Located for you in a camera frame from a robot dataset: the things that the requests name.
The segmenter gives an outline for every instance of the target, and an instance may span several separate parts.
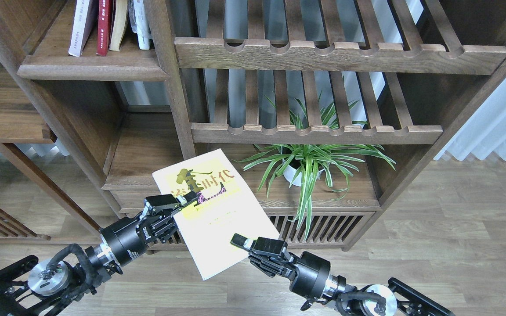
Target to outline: wooden cabinet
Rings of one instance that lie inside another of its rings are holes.
[[[288,219],[297,192],[286,186],[259,202],[291,246],[340,246],[347,250],[390,206],[506,77],[506,1],[422,0],[414,23],[405,0],[388,0],[402,43],[385,43],[371,0],[353,0],[364,42],[348,42],[334,0],[320,0],[325,40],[307,40],[299,1],[282,0],[287,40],[265,38],[262,1],[247,4],[247,38],[224,38],[223,0],[211,0],[205,37],[196,31],[195,3],[177,15],[166,0],[146,0],[155,50],[139,50],[134,36],[120,52],[94,55],[93,34],[81,57],[67,56],[74,0],[0,0],[0,61],[112,210],[134,214],[157,192],[151,173],[221,147],[230,158],[253,152],[251,144],[383,144],[396,170],[369,159],[348,195],[335,201],[323,184],[314,193],[314,230],[306,242]],[[187,23],[189,34],[175,32]],[[202,69],[216,69],[212,120],[194,94],[205,99]],[[228,70],[245,69],[245,124],[228,122]],[[258,76],[272,70],[275,126],[259,120]],[[309,128],[288,120],[287,71],[301,72]],[[329,74],[340,128],[319,120],[314,71]],[[369,124],[351,122],[341,71],[357,72]],[[370,72],[386,88],[374,94]],[[190,85],[191,76],[199,85]],[[113,81],[165,82],[171,112],[128,112]],[[256,188],[260,169],[243,172]],[[166,247],[180,247],[173,238]]]

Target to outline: white book cover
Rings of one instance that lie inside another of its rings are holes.
[[[277,239],[279,233],[251,189],[221,149],[153,173],[161,194],[197,192],[197,204],[175,214],[175,222],[203,280],[247,258],[230,244],[233,234]]]
[[[133,0],[134,4],[134,22],[136,24],[136,33],[138,34],[138,46],[141,50],[149,50],[151,30],[146,18],[146,9],[143,0]]]
[[[77,0],[68,54],[79,57],[97,20],[98,0]]]

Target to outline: book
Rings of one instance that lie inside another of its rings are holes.
[[[146,9],[143,0],[132,0],[128,7],[132,32],[138,34],[138,46],[141,50],[149,50],[151,30],[146,18]]]
[[[68,54],[79,57],[97,20],[98,0],[77,0]]]
[[[115,0],[114,18],[112,21],[110,50],[120,50],[120,44],[126,32],[128,20],[128,0]]]
[[[99,0],[97,18],[97,54],[107,56],[111,34],[112,0]]]
[[[238,233],[246,238],[279,237],[251,189],[221,149],[157,170],[153,174],[162,194],[197,192],[195,205],[174,219],[203,280],[247,258],[232,246]]]

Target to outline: white flower pot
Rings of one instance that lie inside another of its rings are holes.
[[[296,177],[296,179],[294,180],[294,182],[292,181],[292,179],[294,178],[294,175],[296,174],[296,168],[294,167],[291,167],[290,165],[288,165],[285,169],[285,173],[284,173],[284,176],[285,176],[285,179],[290,182],[291,184],[293,184],[294,186],[297,186],[297,187],[301,187],[302,186],[302,172],[300,172],[298,174],[298,176]],[[318,180],[319,180],[319,177],[321,176],[323,172],[323,169],[319,170],[318,172]]]

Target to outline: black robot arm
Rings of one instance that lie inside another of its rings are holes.
[[[38,316],[48,308],[45,316],[55,316],[85,294],[96,294],[96,288],[113,274],[122,274],[121,267],[144,254],[149,245],[167,242],[177,230],[173,216],[196,199],[195,192],[149,196],[140,214],[102,228],[99,246],[84,252],[78,244],[70,244],[51,259],[38,262],[31,255],[0,270],[0,316]],[[64,262],[69,254],[79,263]],[[28,281],[16,281],[26,272],[30,272]],[[40,302],[26,308],[20,302],[28,291]]]
[[[387,287],[371,284],[358,290],[347,284],[343,276],[330,274],[329,261],[307,251],[296,256],[288,252],[288,244],[282,240],[252,240],[235,234],[231,244],[247,250],[251,264],[267,276],[288,278],[290,291],[306,299],[300,308],[303,311],[317,302],[343,316],[393,316],[397,309],[407,316],[454,316],[396,278],[390,278]],[[397,300],[394,293],[406,300]]]

